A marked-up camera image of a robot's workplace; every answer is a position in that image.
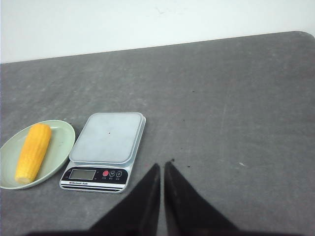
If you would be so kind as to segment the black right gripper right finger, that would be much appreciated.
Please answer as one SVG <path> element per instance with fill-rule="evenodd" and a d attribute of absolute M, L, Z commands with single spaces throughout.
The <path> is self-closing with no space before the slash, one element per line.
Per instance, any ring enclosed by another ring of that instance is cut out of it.
<path fill-rule="evenodd" d="M 201 197 L 178 169 L 164 167 L 164 201 L 169 232 L 180 236 L 235 236 L 240 230 Z"/>

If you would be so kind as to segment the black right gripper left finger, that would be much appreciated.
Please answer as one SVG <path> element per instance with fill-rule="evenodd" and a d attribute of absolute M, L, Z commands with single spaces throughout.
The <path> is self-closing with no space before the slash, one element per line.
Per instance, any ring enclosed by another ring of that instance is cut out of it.
<path fill-rule="evenodd" d="M 154 164 L 120 203 L 89 231 L 95 236 L 155 236 L 160 208 L 160 166 Z"/>

